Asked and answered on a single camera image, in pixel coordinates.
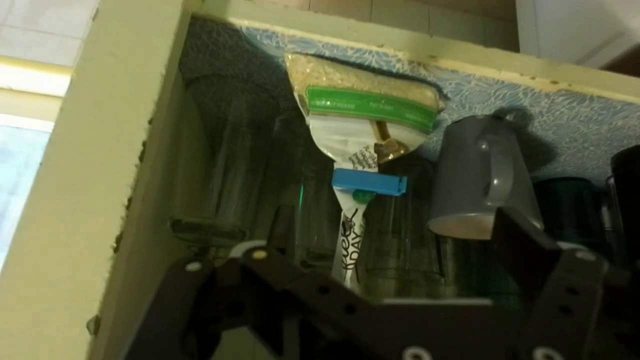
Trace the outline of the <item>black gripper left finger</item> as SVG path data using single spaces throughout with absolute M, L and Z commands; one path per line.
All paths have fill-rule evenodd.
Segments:
M 276 360 L 401 360 L 390 310 L 270 248 L 213 263 L 175 262 L 125 360 L 213 360 L 222 336 L 246 327 Z

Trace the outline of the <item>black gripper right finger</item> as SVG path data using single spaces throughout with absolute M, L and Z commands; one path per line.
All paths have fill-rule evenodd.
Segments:
M 529 302 L 518 360 L 640 360 L 639 266 L 563 248 L 515 208 L 498 208 L 498 260 Z

